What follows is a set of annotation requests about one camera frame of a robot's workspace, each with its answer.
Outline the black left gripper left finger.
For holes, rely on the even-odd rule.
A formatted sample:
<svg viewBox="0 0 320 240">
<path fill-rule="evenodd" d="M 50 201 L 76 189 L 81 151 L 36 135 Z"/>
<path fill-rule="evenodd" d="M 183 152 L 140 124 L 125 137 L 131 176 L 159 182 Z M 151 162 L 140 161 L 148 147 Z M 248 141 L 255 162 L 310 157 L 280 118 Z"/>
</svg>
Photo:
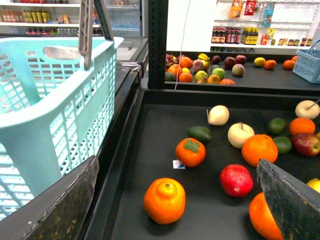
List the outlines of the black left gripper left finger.
<svg viewBox="0 0 320 240">
<path fill-rule="evenodd" d="M 89 157 L 86 166 L 61 196 L 34 223 L 24 240 L 76 240 L 92 203 L 99 160 Z"/>
</svg>

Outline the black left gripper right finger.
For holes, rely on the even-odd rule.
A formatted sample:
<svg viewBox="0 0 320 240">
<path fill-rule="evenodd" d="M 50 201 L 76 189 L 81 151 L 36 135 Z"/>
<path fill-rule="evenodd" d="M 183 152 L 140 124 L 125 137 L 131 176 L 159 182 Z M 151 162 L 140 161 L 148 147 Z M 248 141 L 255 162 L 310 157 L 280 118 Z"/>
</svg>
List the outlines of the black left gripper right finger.
<svg viewBox="0 0 320 240">
<path fill-rule="evenodd" d="M 257 178 L 285 240 L 320 238 L 320 193 L 272 162 L 258 162 Z"/>
</svg>

